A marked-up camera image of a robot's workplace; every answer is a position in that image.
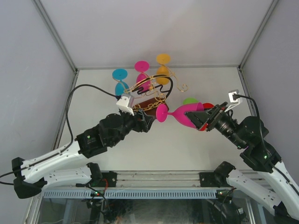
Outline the pink plastic wine glass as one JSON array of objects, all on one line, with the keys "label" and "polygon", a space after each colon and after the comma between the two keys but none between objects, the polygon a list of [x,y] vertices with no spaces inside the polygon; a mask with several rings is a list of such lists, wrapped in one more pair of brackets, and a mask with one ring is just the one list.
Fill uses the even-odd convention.
[{"label": "pink plastic wine glass", "polygon": [[204,106],[202,103],[186,104],[178,107],[174,112],[168,112],[167,106],[161,104],[156,110],[156,119],[159,122],[164,122],[168,115],[173,116],[180,124],[195,128],[195,125],[185,116],[186,112],[197,112],[204,111]]},{"label": "pink plastic wine glass", "polygon": [[[140,74],[136,78],[136,83],[143,81],[144,79],[148,78],[148,75],[145,72],[150,68],[150,64],[147,61],[138,61],[135,63],[135,70],[138,71]],[[150,81],[143,82],[141,87],[144,91],[147,91],[150,86]]]}]

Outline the gold wire wine glass rack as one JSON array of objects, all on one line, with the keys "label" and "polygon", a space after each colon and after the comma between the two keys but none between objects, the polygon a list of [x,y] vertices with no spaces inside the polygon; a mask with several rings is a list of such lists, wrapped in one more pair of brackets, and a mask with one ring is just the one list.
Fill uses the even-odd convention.
[{"label": "gold wire wine glass rack", "polygon": [[[189,86],[186,84],[180,84],[175,72],[173,72],[168,66],[167,66],[167,68],[170,72],[169,76],[157,75],[157,74],[149,76],[145,72],[145,74],[148,75],[148,78],[144,79],[143,81],[139,82],[138,84],[137,83],[134,84],[133,86],[129,87],[126,90],[126,92],[125,92],[126,94],[136,92],[138,95],[138,98],[152,96],[154,99],[153,103],[149,103],[146,106],[141,106],[140,103],[136,104],[135,106],[133,106],[133,111],[142,109],[145,112],[147,112],[149,110],[157,108],[161,104],[166,104],[166,99],[170,96],[174,85],[176,85],[176,88],[180,92],[188,91]],[[169,79],[168,84],[166,84],[166,85],[158,84],[156,82],[156,78],[158,78],[158,77],[164,77],[164,78]],[[144,91],[143,88],[141,87],[141,84],[146,81],[150,81],[150,86],[147,91]]]}]

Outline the blue plastic wine glass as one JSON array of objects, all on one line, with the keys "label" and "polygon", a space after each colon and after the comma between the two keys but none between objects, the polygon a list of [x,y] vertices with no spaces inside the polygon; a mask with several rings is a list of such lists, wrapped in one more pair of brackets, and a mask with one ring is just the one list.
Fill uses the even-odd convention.
[{"label": "blue plastic wine glass", "polygon": [[125,69],[116,69],[112,72],[112,77],[117,81],[115,86],[115,94],[117,96],[122,95],[129,88],[128,84],[123,80],[128,76],[128,72]]}]

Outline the orange plastic wine glass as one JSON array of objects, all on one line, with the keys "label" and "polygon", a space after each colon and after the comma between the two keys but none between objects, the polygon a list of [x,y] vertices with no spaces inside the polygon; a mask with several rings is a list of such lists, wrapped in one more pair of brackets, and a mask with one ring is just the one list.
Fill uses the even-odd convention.
[{"label": "orange plastic wine glass", "polygon": [[[157,69],[156,74],[169,76],[170,72],[166,65],[171,61],[171,57],[168,54],[159,54],[156,57],[156,61],[158,64],[160,64],[160,67]],[[158,84],[166,85],[168,84],[169,79],[164,77],[158,77],[156,78],[156,82]]]}]

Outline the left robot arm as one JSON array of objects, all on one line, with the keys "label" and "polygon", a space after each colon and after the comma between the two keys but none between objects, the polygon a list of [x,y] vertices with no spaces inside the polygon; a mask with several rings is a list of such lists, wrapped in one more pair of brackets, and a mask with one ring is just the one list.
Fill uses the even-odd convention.
[{"label": "left robot arm", "polygon": [[20,157],[13,159],[15,193],[19,199],[26,199],[38,195],[50,186],[71,183],[99,186],[102,174],[97,163],[87,162],[77,169],[61,170],[61,167],[105,153],[108,148],[124,140],[131,131],[147,133],[155,119],[143,110],[137,110],[133,114],[122,111],[112,113],[100,120],[95,127],[79,134],[69,144],[30,160]]}]

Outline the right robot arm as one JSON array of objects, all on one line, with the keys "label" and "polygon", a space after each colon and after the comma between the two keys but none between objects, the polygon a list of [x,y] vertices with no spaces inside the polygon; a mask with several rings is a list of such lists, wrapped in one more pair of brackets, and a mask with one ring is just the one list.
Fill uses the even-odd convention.
[{"label": "right robot arm", "polygon": [[248,116],[241,123],[225,111],[226,103],[204,111],[186,112],[186,117],[197,129],[216,129],[238,149],[240,157],[271,186],[268,190],[247,178],[229,162],[222,162],[214,170],[218,187],[229,185],[263,205],[278,223],[299,222],[299,187],[288,173],[281,156],[264,140],[268,129],[258,117]]}]

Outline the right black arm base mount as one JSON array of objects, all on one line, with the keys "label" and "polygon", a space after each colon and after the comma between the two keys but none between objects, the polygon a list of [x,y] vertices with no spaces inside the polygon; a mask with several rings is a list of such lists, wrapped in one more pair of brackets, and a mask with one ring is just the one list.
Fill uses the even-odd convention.
[{"label": "right black arm base mount", "polygon": [[214,172],[199,173],[200,186],[203,188],[218,187]]}]

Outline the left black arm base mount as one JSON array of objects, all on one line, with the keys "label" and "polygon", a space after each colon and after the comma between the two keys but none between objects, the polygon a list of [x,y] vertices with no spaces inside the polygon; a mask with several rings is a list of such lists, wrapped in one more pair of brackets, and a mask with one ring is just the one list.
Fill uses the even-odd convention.
[{"label": "left black arm base mount", "polygon": [[117,173],[113,171],[102,172],[102,180],[99,183],[100,187],[105,187],[108,183],[108,187],[114,188],[117,183]]}]

